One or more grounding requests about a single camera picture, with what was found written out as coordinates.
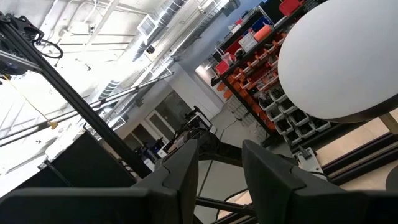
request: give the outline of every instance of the metal shelving unit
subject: metal shelving unit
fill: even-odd
[[[263,49],[266,47],[266,44],[269,44],[273,41],[274,36],[278,34],[282,29],[288,27],[289,25],[292,24],[292,22],[299,16],[304,15],[305,11],[309,11],[312,8],[314,8],[318,3],[316,0],[308,0],[305,2],[304,5],[300,6],[296,11],[294,11],[291,15],[284,17],[279,21],[275,26],[273,27],[271,33],[262,41],[256,44],[249,52],[243,55],[241,60],[238,60],[237,62],[233,63],[227,71],[222,74],[219,79],[213,80],[214,83],[218,82],[223,82],[229,90],[233,93],[233,95],[244,105],[244,107],[247,109],[247,111],[253,115],[254,119],[267,131],[267,133],[270,135],[267,141],[263,143],[264,146],[268,146],[269,144],[272,144],[272,142],[276,141],[277,139],[285,139],[286,142],[288,142],[290,148],[293,151],[297,151],[298,146],[303,146],[304,148],[310,147],[312,144],[318,143],[318,141],[327,141],[328,136],[334,136],[337,133],[344,132],[344,130],[351,129],[352,127],[358,127],[360,125],[357,124],[331,124],[331,123],[326,123],[325,126],[323,127],[315,127],[315,125],[312,122],[312,119],[309,117],[309,115],[305,114],[306,117],[303,120],[300,121],[295,121],[294,119],[291,119],[291,113],[293,113],[295,110],[298,110],[298,108],[294,105],[291,108],[284,108],[281,105],[281,102],[284,100],[288,99],[285,95],[285,97],[273,97],[273,101],[275,103],[274,106],[272,105],[266,105],[259,106],[267,112],[267,116],[271,121],[275,123],[277,131],[272,131],[270,130],[266,123],[263,122],[263,120],[259,117],[258,114],[254,112],[254,110],[250,107],[250,105],[246,102],[246,100],[239,94],[239,92],[233,87],[232,84],[227,80],[227,78],[232,75],[234,72],[236,72],[237,69],[240,69],[240,72],[234,77],[235,80],[237,80],[241,75],[246,74],[248,75],[249,73],[254,72],[253,67],[256,66],[259,63],[263,63],[265,60],[268,58],[268,52],[272,51],[272,48],[269,49],[267,52],[264,52],[262,55],[258,55],[256,59],[254,60],[254,56],[258,54],[258,52],[262,52]],[[284,38],[280,39],[277,43],[277,45],[282,45],[284,41]],[[273,70],[277,69],[277,60],[272,63],[271,70],[263,74],[260,78],[258,78],[255,82],[258,82],[259,80],[262,80],[264,77],[267,75],[270,75]],[[256,101],[257,97],[259,96],[259,93],[262,91],[267,91],[269,88],[272,88],[277,82],[278,82],[278,76],[276,76],[273,80],[272,83],[269,86],[263,86],[262,88],[258,88],[257,93],[249,93],[251,97]],[[277,109],[280,110],[281,114],[280,116],[275,116],[272,117],[270,116],[269,110],[271,109]],[[277,122],[281,119],[285,119],[289,124],[291,124],[292,129],[287,129],[287,130],[282,130],[278,126]]]

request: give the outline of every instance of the desk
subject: desk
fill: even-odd
[[[395,119],[398,119],[398,109],[391,111],[391,115]],[[382,136],[388,131],[389,130],[382,121],[379,118],[376,118],[319,149],[317,151],[317,159],[320,165],[324,166],[340,156],[351,152],[357,147]],[[391,162],[390,164],[375,169],[374,171],[364,174],[361,177],[341,185],[340,187],[345,190],[385,190],[388,173],[390,173],[395,166],[398,166],[398,161]],[[241,205],[249,204],[251,203],[251,197],[249,192],[246,191],[228,201]],[[229,212],[220,211],[218,217],[221,218],[228,214]]]

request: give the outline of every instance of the ductwork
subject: ductwork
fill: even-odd
[[[158,10],[152,15],[153,20],[158,22],[158,26],[153,34],[148,38],[147,42],[144,42],[142,34],[137,34],[130,44],[126,47],[122,55],[118,58],[118,62],[125,62],[131,60],[135,62],[142,54],[144,54],[146,48],[151,45],[157,38],[161,36],[162,31],[166,28],[169,22],[173,19],[174,15],[181,9],[181,7],[188,0],[168,0],[164,2]],[[109,96],[114,89],[116,89],[121,80],[111,80],[103,92],[100,94],[99,99],[106,98]]]
[[[175,60],[178,60],[179,56],[183,54],[185,49],[207,29],[207,27],[222,13],[223,6],[220,5],[220,0],[215,0],[212,2],[206,9],[206,14],[201,18],[201,21],[189,30],[186,30],[184,34],[182,34],[181,38],[173,44],[172,48],[167,51],[166,54],[161,55],[161,59],[158,60],[153,66],[153,73],[162,72],[158,71],[161,69],[163,64],[170,63],[169,67],[172,66]],[[127,97],[119,102],[118,105],[113,109],[113,111],[109,114],[109,119],[113,119],[117,116],[123,116],[127,114],[133,107],[136,105],[136,101],[141,100],[146,92],[148,92],[152,88],[151,86],[145,90],[142,90],[142,94],[137,94],[135,96]]]

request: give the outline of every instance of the glass door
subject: glass door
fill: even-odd
[[[146,121],[165,141],[169,141],[174,137],[175,130],[156,110],[149,114]]]

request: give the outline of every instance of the floor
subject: floor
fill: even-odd
[[[253,131],[248,127],[244,127],[240,121],[237,121],[226,107],[211,120],[211,123],[217,127],[216,135],[222,142],[242,147],[243,140],[249,139],[259,144]],[[281,144],[272,151],[286,156],[290,154],[291,156],[289,147],[287,147],[286,144]],[[203,184],[206,173],[208,173],[208,175],[205,184]],[[200,193],[202,197],[224,200],[246,187],[247,185],[241,167],[217,161],[199,162],[198,195]],[[195,215],[204,224],[215,221],[216,213],[217,211],[211,208],[201,206],[195,208]]]
[[[398,119],[398,109],[391,112],[395,119]],[[221,137],[221,141],[241,147],[241,143],[245,139],[250,139],[256,143],[254,133],[247,127],[242,126],[239,121],[233,117],[233,114],[228,110],[222,110],[220,114],[215,116],[211,122],[218,129],[216,135]],[[339,158],[347,152],[356,149],[377,137],[388,132],[379,118],[376,118],[358,129],[346,134],[345,136],[333,141],[317,151],[317,159],[321,165],[325,165],[332,160]],[[276,154],[283,154],[285,156],[292,156],[288,145],[282,143],[277,147],[269,149]],[[366,175],[358,177],[357,179],[348,182],[341,187],[346,190],[385,190],[385,180],[387,174],[395,166],[398,166],[398,161],[392,162],[388,165],[380,167]],[[223,164],[220,162],[200,161],[200,178],[198,193],[202,197],[208,197],[218,200],[224,200],[233,193],[236,193],[246,188],[243,170],[240,167]],[[230,199],[231,202],[249,203],[251,201],[248,193],[237,195]],[[211,223],[216,220],[216,210],[197,206],[195,214],[203,223]],[[220,212],[220,217],[228,214],[227,212]]]

